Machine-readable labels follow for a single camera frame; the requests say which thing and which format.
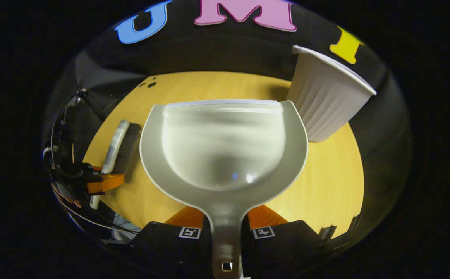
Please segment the pink letter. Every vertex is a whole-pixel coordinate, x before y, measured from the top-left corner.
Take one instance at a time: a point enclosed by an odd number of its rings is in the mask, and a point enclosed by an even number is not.
[[[237,22],[244,22],[258,7],[260,15],[254,22],[273,29],[295,32],[292,24],[289,2],[283,0],[201,0],[201,15],[194,20],[196,25],[211,25],[224,22],[227,17],[220,14],[221,5]]]

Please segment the yellow letter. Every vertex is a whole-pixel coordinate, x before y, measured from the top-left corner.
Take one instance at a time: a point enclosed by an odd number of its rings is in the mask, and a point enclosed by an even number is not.
[[[359,45],[362,45],[363,43],[346,30],[340,28],[340,26],[337,27],[342,33],[340,34],[338,43],[336,45],[330,45],[330,50],[347,62],[354,64],[356,63],[356,57],[354,57],[354,55],[356,55]]]

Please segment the brush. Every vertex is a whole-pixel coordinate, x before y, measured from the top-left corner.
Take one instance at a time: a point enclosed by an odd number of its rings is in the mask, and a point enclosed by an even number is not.
[[[120,121],[115,134],[113,135],[108,153],[106,154],[105,163],[101,170],[101,175],[124,174],[127,171],[134,149],[140,139],[142,127],[136,123],[130,123],[127,120]],[[114,187],[119,186],[119,179]],[[89,205],[93,209],[98,209],[99,195],[91,196]]]

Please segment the black bristles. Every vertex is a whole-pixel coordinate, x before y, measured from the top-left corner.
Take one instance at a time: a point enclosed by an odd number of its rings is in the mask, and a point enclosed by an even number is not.
[[[132,157],[138,152],[138,143],[141,137],[142,127],[139,124],[130,123],[120,144],[119,153],[115,159],[112,173],[127,173]]]

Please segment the yellow table surface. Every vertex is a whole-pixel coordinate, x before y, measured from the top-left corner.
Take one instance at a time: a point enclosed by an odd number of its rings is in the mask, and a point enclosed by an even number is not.
[[[144,125],[154,104],[211,99],[283,101],[290,81],[237,72],[192,71],[149,76],[122,100],[91,141],[84,162],[103,166],[115,129],[122,119]],[[304,220],[314,231],[337,226],[347,232],[363,202],[364,179],[359,149],[349,124],[320,143],[309,143],[306,166],[296,182],[266,203],[287,221]],[[136,226],[165,222],[185,207],[161,192],[134,154],[125,183],[101,196],[111,209]]]

